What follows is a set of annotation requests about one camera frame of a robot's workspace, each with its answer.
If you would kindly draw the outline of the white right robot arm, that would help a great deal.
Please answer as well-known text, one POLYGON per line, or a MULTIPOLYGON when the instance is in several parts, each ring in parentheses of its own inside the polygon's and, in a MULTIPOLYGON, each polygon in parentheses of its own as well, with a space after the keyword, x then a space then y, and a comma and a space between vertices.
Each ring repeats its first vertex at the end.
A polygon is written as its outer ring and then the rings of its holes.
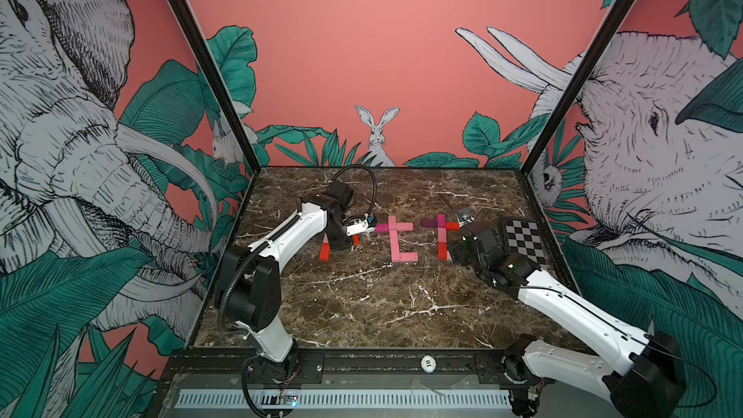
POLYGON ((680 347, 670 335, 649 334, 569 290, 536 261, 507 253, 486 223, 458 221, 447 254, 490 288, 546 315, 591 350, 585 354, 522 335, 505 349, 498 371, 514 389, 514 414, 539 408, 537 383, 557 380, 606 400, 624 417, 670 417, 686 392, 680 347))

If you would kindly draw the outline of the purple block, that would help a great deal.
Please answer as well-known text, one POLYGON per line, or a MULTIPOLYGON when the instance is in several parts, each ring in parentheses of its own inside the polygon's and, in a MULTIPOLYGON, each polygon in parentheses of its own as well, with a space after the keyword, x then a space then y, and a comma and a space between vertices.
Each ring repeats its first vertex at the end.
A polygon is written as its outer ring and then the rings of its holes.
POLYGON ((438 220, 437 219, 422 219, 420 224, 422 228, 437 228, 438 220))

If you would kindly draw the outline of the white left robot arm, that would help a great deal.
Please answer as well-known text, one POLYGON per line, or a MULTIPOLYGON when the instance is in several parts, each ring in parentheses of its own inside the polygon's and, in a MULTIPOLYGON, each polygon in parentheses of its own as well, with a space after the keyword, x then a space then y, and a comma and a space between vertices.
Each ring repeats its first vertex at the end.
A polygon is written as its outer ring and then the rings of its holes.
POLYGON ((353 195, 352 187, 336 180, 323 194, 299 197, 297 210, 265 237, 224 254, 215 289, 217 326, 224 336, 247 339, 257 354, 249 364, 268 369, 276 383, 299 370, 297 344, 278 316, 282 271, 317 234, 353 242, 344 224, 353 195))

